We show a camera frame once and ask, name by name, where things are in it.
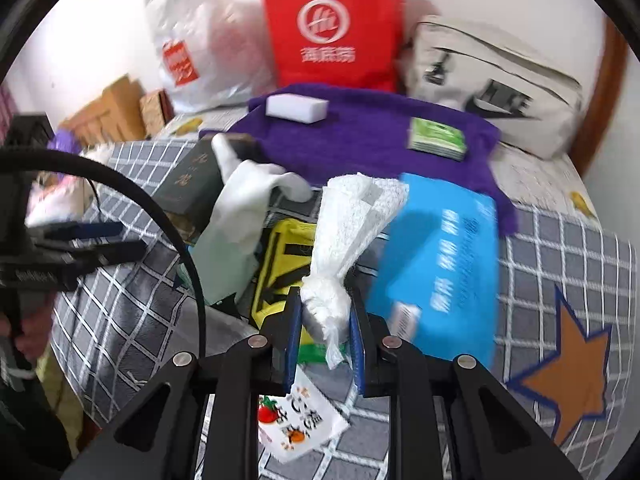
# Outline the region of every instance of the blue gripper pad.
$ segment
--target blue gripper pad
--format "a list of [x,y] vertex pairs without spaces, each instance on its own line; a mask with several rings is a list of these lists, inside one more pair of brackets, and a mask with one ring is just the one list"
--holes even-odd
[[78,223],[76,228],[72,230],[69,235],[79,240],[88,240],[89,238],[109,238],[112,236],[118,236],[124,225],[122,222],[93,222],[93,223]]
[[300,300],[299,288],[291,287],[285,309],[287,313],[289,313],[289,310],[292,311],[290,312],[291,332],[289,332],[287,348],[284,352],[284,387],[288,392],[296,379],[300,332],[302,331],[302,300]]
[[362,345],[362,336],[358,327],[358,316],[355,309],[351,309],[349,316],[349,345],[351,349],[351,361],[353,362],[353,382],[355,383],[358,393],[364,394],[364,347]]

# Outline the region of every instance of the brown wooden furniture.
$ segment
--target brown wooden furniture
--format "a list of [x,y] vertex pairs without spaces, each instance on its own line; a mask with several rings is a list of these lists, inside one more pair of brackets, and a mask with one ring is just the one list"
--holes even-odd
[[605,17],[604,51],[593,96],[584,120],[569,149],[569,157],[584,176],[604,139],[622,90],[628,59],[628,44],[613,22]]
[[102,91],[73,117],[60,123],[71,130],[83,146],[104,142],[141,140],[146,136],[140,114],[142,88],[125,75]]

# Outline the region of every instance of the black cable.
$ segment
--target black cable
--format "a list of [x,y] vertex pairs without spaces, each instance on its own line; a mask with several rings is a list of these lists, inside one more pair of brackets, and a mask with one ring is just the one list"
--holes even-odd
[[126,176],[94,160],[55,150],[34,150],[33,148],[17,147],[0,149],[0,174],[17,173],[19,171],[55,171],[95,180],[122,193],[148,213],[151,219],[158,224],[158,227],[164,231],[178,254],[180,254],[191,280],[198,311],[198,356],[204,357],[206,353],[207,320],[200,277],[184,241],[180,238],[180,234],[156,201]]
[[98,218],[100,219],[100,222],[104,222],[104,215],[102,214],[102,207],[100,206],[100,197],[98,196],[97,189],[95,189],[94,181],[91,180],[90,178],[88,178],[86,180],[89,183],[89,186],[91,186],[91,190],[94,192],[95,205],[98,208]]

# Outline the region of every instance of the white sponge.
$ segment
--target white sponge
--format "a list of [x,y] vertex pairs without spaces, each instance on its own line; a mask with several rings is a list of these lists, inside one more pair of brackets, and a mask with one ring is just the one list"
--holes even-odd
[[267,115],[311,124],[326,117],[329,101],[297,94],[277,94],[267,97]]

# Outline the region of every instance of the dark green book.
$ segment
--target dark green book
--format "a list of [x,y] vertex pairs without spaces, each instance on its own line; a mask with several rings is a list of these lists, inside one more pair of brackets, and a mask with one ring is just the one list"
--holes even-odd
[[[261,162],[258,145],[249,134],[218,135],[228,136],[240,159]],[[209,224],[213,206],[223,188],[211,139],[212,136],[200,139],[154,193],[154,200],[178,229],[182,239],[191,244]]]

